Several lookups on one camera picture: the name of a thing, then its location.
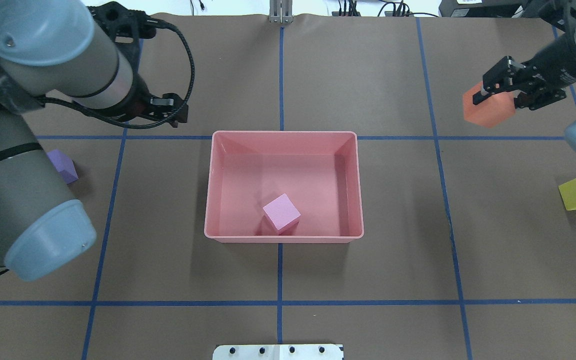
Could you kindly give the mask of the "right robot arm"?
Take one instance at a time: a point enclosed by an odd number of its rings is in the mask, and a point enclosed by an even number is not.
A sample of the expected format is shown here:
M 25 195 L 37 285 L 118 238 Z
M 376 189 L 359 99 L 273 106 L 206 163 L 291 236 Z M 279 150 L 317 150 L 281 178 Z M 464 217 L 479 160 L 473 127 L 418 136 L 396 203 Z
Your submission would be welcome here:
M 462 95 L 464 120 L 493 128 L 518 109 L 535 111 L 564 100 L 576 84 L 576 0 L 542 0 L 529 4 L 542 20 L 562 34 L 524 62 L 506 55 Z

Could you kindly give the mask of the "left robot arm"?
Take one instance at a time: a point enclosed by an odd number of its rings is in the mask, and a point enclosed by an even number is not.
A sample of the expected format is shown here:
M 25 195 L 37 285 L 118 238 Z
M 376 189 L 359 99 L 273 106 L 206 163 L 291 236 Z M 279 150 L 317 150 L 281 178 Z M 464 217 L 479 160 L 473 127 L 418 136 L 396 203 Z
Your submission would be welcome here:
M 174 32 L 189 60 L 185 96 L 151 94 L 139 40 Z M 195 62 L 181 30 L 112 1 L 0 0 L 0 276 L 35 281 L 87 251 L 97 232 L 25 120 L 46 105 L 123 129 L 188 117 Z

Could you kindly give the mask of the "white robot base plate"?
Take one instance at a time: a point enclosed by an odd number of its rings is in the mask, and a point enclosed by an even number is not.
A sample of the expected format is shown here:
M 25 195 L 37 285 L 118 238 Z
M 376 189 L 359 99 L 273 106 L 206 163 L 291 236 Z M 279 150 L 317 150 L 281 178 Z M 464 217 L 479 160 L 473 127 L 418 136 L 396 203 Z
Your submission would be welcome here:
M 341 344 L 231 344 L 219 345 L 213 360 L 344 360 Z

